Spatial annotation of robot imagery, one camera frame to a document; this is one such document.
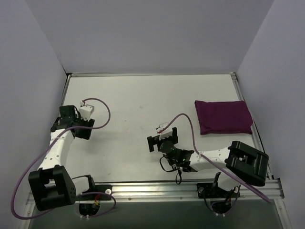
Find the purple surgical cloth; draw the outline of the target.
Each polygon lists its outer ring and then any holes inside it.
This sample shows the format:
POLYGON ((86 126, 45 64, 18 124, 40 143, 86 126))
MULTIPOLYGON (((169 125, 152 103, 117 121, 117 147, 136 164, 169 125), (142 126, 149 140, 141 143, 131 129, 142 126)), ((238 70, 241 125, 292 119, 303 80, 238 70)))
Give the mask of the purple surgical cloth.
POLYGON ((252 134, 252 116, 244 101, 194 102, 200 134, 252 134))

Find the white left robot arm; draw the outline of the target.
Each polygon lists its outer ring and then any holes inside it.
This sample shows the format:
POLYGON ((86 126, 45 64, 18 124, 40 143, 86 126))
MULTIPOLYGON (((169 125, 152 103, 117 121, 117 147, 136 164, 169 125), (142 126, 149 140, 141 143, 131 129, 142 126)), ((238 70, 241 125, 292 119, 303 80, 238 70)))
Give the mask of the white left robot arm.
POLYGON ((82 104, 60 107, 60 116, 51 127, 50 149, 38 170, 30 172, 29 185, 39 211, 64 207, 75 203, 80 195, 91 200, 96 187, 91 175, 72 179, 65 164, 70 146, 75 138, 88 140, 95 120, 91 119, 94 106, 82 104))

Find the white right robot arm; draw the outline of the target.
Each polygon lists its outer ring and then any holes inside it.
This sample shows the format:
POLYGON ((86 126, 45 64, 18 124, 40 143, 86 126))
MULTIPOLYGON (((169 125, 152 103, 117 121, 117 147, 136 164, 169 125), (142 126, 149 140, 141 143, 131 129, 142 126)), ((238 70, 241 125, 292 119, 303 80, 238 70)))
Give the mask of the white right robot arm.
POLYGON ((244 183, 263 187, 265 185, 269 156, 243 142, 233 141, 223 149, 196 153, 194 150, 179 149, 177 128, 165 130, 156 136, 147 137, 149 151, 154 147, 162 153, 171 166, 170 172, 195 173, 206 169, 228 169, 244 183))

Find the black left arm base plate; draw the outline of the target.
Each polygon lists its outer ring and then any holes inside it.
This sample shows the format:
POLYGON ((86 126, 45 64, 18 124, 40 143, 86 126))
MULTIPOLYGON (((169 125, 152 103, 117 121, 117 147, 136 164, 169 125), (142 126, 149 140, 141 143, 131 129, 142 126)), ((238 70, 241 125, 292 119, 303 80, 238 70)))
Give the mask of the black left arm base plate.
POLYGON ((85 193, 98 192, 98 194, 81 195, 76 198, 77 201, 110 201, 112 198, 109 195, 112 194, 112 185, 110 184, 96 184, 94 188, 91 188, 85 193))

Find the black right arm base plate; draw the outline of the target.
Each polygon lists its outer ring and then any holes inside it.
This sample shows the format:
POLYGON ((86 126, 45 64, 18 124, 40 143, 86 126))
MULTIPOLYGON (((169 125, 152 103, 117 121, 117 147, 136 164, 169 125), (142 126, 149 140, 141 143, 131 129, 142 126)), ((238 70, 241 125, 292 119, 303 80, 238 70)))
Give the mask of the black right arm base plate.
POLYGON ((240 197, 235 191, 225 191, 218 187, 217 185, 209 182, 209 183, 197 183, 197 194, 198 198, 235 198, 240 197))

